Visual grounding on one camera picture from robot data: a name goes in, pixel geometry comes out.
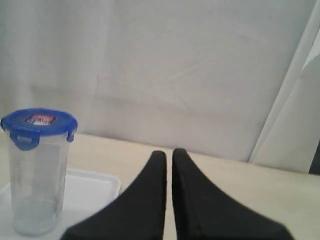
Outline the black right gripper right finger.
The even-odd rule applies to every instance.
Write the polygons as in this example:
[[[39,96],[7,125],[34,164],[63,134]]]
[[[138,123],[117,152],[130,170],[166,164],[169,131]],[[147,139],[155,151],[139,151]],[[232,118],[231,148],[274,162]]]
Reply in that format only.
[[[187,151],[172,154],[172,204],[179,240],[292,240],[287,228],[239,203],[197,167]]]

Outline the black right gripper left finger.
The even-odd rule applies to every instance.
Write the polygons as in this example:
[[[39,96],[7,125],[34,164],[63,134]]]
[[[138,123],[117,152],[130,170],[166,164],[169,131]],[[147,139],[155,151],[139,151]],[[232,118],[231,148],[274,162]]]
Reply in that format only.
[[[167,201],[167,158],[153,151],[130,186],[108,206],[69,227],[63,240],[161,240]]]

